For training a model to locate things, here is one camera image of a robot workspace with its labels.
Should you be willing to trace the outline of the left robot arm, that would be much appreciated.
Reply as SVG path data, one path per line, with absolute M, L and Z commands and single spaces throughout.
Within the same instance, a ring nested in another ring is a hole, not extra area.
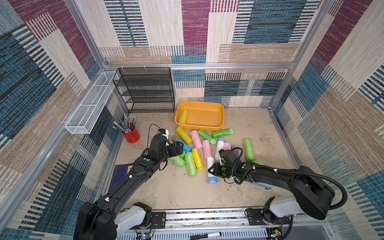
M 155 135 L 127 175 L 94 203 L 81 207 L 74 232 L 75 240 L 115 240 L 132 227 L 148 226 L 152 209 L 136 203 L 123 211 L 133 193 L 160 169 L 162 162 L 183 153 L 183 143 L 170 143 L 164 135 Z

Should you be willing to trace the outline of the white roll with blue band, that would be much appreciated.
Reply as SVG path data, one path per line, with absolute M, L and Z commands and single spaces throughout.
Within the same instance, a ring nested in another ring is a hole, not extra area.
M 223 138 L 219 138 L 216 145 L 216 151 L 215 151 L 215 160 L 220 162 L 221 156 L 220 156 L 220 150 L 224 148 L 225 140 Z

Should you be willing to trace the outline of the large light green roll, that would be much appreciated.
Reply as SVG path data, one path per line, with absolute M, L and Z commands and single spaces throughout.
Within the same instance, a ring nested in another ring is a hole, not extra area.
M 180 156 L 170 157 L 168 158 L 168 160 L 181 169 L 186 165 L 185 160 L 182 159 Z

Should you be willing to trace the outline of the grey blue stapler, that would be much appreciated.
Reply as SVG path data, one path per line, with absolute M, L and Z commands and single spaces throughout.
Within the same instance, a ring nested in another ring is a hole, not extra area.
M 245 180 L 245 183 L 250 184 L 254 187 L 257 187 L 257 188 L 262 189 L 262 190 L 267 191 L 267 192 L 270 192 L 273 189 L 272 185 L 265 184 L 265 183 L 253 182 L 251 180 Z

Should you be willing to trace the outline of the middle pink roll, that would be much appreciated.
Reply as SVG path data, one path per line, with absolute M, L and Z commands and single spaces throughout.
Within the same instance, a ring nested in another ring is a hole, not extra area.
M 204 159 L 206 160 L 209 157 L 212 157 L 212 150 L 211 150 L 211 143 L 209 140 L 203 140 L 203 152 L 204 152 Z

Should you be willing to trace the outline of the lower light green roll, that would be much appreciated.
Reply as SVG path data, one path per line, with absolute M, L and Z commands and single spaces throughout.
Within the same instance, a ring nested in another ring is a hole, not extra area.
M 190 177 L 195 177 L 197 175 L 197 168 L 194 162 L 193 154 L 191 152 L 186 153 L 185 162 L 186 162 L 188 175 Z

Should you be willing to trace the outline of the yellow roll near box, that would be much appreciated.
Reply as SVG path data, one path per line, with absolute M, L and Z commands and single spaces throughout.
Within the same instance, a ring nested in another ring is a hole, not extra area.
M 187 144 L 191 144 L 193 142 L 192 138 L 185 132 L 185 130 L 181 127 L 177 127 L 176 134 Z

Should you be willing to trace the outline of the pink roll beside grey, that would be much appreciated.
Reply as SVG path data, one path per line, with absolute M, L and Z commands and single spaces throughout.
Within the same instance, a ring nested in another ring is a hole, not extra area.
M 232 149 L 232 144 L 230 142 L 225 142 L 223 146 L 224 150 L 231 150 Z

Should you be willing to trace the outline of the plain light green roll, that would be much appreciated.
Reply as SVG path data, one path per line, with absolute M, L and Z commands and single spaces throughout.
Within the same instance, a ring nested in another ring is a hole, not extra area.
M 254 148 L 253 148 L 253 142 L 251 139 L 244 139 L 244 151 L 245 151 L 245 158 L 248 162 L 252 162 L 256 159 Z

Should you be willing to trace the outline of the upper pink roll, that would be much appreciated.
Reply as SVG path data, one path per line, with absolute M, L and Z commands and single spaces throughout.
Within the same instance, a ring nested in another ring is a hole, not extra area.
M 190 131 L 190 137 L 193 140 L 194 147 L 197 148 L 198 150 L 202 150 L 203 144 L 202 144 L 202 141 L 200 139 L 200 135 L 199 135 L 198 131 L 197 130 Z

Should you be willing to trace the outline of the yellow trash bag roll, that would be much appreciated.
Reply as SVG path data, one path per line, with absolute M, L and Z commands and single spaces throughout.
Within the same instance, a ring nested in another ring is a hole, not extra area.
M 187 109 L 184 109 L 181 111 L 180 118 L 178 120 L 179 124 L 186 124 L 189 117 L 189 111 Z

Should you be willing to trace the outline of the yellow plastic storage box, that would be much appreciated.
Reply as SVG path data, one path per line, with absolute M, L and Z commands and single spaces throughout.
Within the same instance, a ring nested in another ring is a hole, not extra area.
M 189 114 L 186 123 L 180 124 L 183 110 Z M 182 101 L 175 113 L 175 123 L 183 129 L 219 131 L 225 124 L 225 108 L 219 103 Z

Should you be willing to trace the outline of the lower yellow roll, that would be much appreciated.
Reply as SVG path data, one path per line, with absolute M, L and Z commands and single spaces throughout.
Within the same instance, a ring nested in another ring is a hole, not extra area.
M 203 170 L 204 164 L 203 164 L 199 149 L 193 148 L 192 149 L 192 155 L 193 155 L 193 159 L 194 159 L 195 166 L 196 166 L 197 170 Z

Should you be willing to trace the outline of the green roll with red label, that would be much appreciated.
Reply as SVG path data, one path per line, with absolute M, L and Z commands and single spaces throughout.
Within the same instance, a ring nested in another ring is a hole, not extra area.
M 216 131 L 216 132 L 212 132 L 212 136 L 215 139 L 223 138 L 225 136 L 231 136 L 233 134 L 234 134 L 234 130 L 232 128 L 225 129 L 225 130 L 220 130 L 220 131 Z

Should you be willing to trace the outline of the green roll with label left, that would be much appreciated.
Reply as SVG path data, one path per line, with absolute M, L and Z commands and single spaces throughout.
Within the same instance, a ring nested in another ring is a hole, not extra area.
M 181 155 L 179 155 L 180 158 L 182 158 L 183 160 L 185 159 L 185 155 L 186 155 L 186 151 L 183 151 L 183 153 Z

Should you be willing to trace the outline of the red pen cup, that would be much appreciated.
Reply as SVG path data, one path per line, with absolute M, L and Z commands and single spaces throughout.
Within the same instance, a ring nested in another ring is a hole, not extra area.
M 139 141 L 140 134 L 136 127 L 133 127 L 133 129 L 130 132 L 123 133 L 123 136 L 127 140 L 128 143 L 134 144 Z

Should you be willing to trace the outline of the lying fat green roll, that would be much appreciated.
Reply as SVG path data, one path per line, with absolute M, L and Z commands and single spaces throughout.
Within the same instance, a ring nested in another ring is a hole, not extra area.
M 253 160 L 252 163 L 258 164 L 258 165 L 263 165 L 263 161 L 261 160 Z

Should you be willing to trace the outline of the black mesh shelf rack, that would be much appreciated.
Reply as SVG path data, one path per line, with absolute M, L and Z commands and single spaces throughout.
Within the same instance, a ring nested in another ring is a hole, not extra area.
M 171 69 L 119 68 L 114 84 L 129 113 L 173 113 L 175 93 Z

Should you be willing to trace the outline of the dark blue booklet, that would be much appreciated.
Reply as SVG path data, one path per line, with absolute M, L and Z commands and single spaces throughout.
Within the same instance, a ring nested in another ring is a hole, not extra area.
M 131 170 L 134 164 L 115 165 L 109 191 L 112 190 Z

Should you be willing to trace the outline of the short green roll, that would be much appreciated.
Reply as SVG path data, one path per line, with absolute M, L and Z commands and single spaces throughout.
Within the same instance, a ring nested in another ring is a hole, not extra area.
M 198 134 L 204 140 L 208 140 L 211 145 L 213 145 L 213 146 L 217 145 L 218 141 L 215 138 L 213 138 L 211 135 L 209 135 L 207 132 L 205 132 L 204 130 L 202 130 L 202 129 L 198 130 Z

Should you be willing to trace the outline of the black marker pen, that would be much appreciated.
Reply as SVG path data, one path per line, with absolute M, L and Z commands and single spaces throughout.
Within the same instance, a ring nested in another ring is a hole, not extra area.
M 190 236 L 190 240 L 201 240 L 201 239 L 215 238 L 215 237 L 221 237 L 221 236 L 222 236 L 221 232 L 214 232 L 214 233 L 193 235 L 193 236 Z

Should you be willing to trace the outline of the white roll red label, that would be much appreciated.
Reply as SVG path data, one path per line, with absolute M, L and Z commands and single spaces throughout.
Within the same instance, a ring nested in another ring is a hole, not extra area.
M 213 175 L 214 164 L 215 164 L 215 158 L 214 157 L 208 157 L 207 158 L 207 170 L 208 170 L 208 182 L 210 185 L 215 185 L 218 183 L 218 178 L 215 175 Z

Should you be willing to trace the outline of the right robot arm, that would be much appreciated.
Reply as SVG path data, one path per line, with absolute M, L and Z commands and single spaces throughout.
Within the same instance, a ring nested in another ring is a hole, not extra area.
M 285 216 L 306 214 L 324 220 L 329 210 L 341 208 L 348 199 L 346 189 L 336 180 L 316 174 L 310 168 L 279 169 L 255 162 L 242 162 L 243 149 L 220 150 L 219 161 L 208 168 L 208 172 L 222 179 L 262 183 L 291 192 L 290 197 L 271 197 L 261 210 L 263 221 L 272 225 Z

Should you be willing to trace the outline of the blue trash bag roll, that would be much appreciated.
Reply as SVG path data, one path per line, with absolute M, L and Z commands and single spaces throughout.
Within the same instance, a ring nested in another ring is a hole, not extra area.
M 176 142 L 180 142 L 183 144 L 183 150 L 187 153 L 187 152 L 191 152 L 192 149 L 181 139 L 176 139 L 175 140 Z

